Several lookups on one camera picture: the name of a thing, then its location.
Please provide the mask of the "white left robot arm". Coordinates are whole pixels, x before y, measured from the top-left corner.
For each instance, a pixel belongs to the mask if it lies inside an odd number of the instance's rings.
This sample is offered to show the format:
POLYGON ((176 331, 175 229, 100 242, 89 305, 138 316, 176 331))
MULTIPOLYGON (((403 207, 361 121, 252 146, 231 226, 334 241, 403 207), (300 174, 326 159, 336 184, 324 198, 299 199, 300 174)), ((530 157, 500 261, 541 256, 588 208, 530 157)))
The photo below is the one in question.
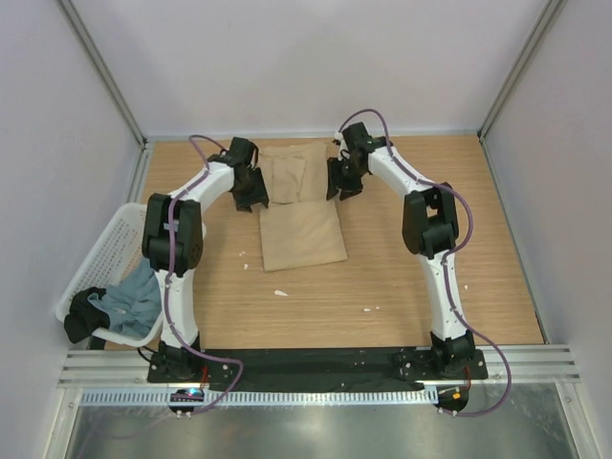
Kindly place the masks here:
POLYGON ((153 193, 146 205, 142 255, 154 271, 162 300, 162 334, 155 358, 169 363, 181 382, 195 381, 207 358, 200 350, 200 334, 193 311, 193 280, 205 248, 204 212, 222 195, 231 195, 238 211, 270 202, 258 166, 259 148, 234 137, 229 147, 206 156, 192 135, 188 141, 203 159, 193 178, 167 193, 153 193))

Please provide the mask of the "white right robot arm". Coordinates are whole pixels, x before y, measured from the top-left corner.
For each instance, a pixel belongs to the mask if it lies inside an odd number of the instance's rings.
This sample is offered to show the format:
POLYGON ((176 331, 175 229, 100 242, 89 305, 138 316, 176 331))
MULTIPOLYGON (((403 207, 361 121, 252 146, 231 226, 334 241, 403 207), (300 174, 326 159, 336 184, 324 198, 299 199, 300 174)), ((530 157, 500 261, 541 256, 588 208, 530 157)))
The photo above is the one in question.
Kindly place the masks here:
POLYGON ((362 122, 343 125, 334 143, 339 153, 327 161, 329 199, 360 194, 366 174, 382 179, 403 199, 402 238, 418 258, 430 301, 430 364, 439 377, 455 377, 474 357, 475 344, 455 273, 459 224, 451 186, 418 172, 390 139, 370 135, 362 122))

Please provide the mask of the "beige t shirt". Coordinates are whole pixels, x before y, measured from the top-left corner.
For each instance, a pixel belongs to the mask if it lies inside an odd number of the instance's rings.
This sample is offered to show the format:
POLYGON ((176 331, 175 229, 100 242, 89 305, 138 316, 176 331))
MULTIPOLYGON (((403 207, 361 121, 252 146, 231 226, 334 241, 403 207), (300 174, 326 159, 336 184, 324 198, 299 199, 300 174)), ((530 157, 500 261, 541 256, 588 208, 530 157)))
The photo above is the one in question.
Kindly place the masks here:
POLYGON ((278 272, 348 258, 336 204, 326 198, 322 142, 269 146, 259 167, 270 203, 259 212, 263 269, 278 272))

